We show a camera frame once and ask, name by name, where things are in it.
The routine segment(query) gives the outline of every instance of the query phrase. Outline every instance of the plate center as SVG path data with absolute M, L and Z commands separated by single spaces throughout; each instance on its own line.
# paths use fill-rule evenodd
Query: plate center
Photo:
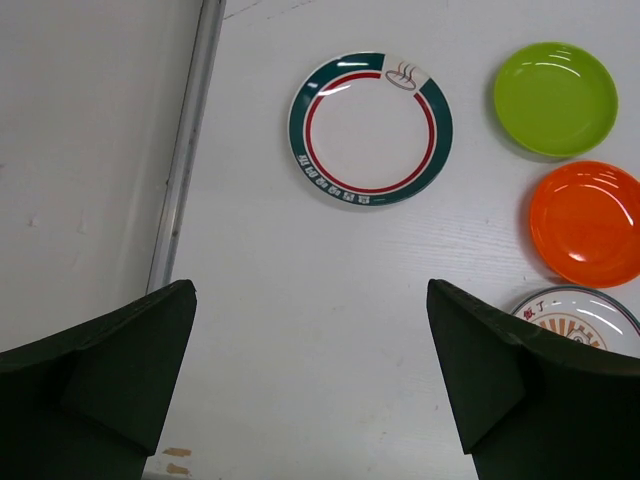
M 311 123 L 318 162 L 340 182 L 380 189 L 420 166 L 429 142 L 417 100 L 381 79 L 354 79 L 326 90 Z

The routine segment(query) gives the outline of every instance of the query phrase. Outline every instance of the white plate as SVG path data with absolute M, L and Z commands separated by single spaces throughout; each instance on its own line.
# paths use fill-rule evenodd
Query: white plate
M 512 315 L 576 342 L 640 358 L 640 324 L 623 305 L 597 290 L 547 288 L 520 303 Z
M 444 167 L 453 124 L 438 85 L 416 65 L 365 52 L 311 74 L 289 114 L 298 166 L 325 193 L 386 205 L 425 188 Z

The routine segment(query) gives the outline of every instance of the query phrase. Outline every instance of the white tabletop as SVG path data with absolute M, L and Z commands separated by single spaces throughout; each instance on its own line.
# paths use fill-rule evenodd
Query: white tabletop
M 174 278 L 198 314 L 159 454 L 194 479 L 474 479 L 425 310 L 445 278 L 500 308 L 552 285 L 523 212 L 557 163 L 496 126 L 491 82 L 513 51 L 560 40 L 613 75 L 620 113 L 585 158 L 640 174 L 637 0 L 229 0 Z M 453 114 L 435 182 L 360 209 L 299 171 L 286 120 L 300 83 L 343 52 L 420 65 Z M 634 281 L 607 291 L 640 312 Z

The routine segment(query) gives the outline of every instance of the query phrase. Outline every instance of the brown stain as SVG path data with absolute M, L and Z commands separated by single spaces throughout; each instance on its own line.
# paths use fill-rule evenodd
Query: brown stain
M 167 473 L 170 473 L 171 475 L 189 475 L 190 472 L 188 468 L 180 467 L 178 465 L 170 463 L 169 465 L 167 465 Z
M 165 455 L 171 455 L 172 457 L 190 457 L 191 450 L 188 448 L 167 448 L 164 452 Z

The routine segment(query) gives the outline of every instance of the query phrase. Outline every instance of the black object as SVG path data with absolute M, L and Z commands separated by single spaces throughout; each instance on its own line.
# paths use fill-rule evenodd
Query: black object
M 195 310 L 193 284 L 178 281 L 0 354 L 0 478 L 139 479 Z
M 431 331 L 480 480 L 640 478 L 640 360 L 579 344 L 443 280 Z

